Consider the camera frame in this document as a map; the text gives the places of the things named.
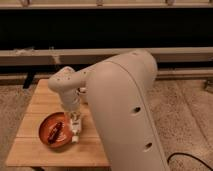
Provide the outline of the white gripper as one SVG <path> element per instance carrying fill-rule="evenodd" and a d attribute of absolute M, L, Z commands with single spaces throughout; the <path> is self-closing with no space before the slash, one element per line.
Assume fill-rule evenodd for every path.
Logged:
<path fill-rule="evenodd" d="M 80 98 L 76 90 L 70 90 L 62 93 L 60 95 L 60 99 L 62 102 L 62 108 L 66 112 L 73 112 L 79 109 Z"/>

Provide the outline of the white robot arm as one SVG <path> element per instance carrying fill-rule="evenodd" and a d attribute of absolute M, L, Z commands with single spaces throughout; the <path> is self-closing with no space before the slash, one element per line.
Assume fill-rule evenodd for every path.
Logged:
<path fill-rule="evenodd" d="M 64 67 L 48 80 L 67 112 L 86 100 L 112 171 L 170 171 L 147 102 L 157 63 L 146 50 L 112 56 L 80 71 Z"/>

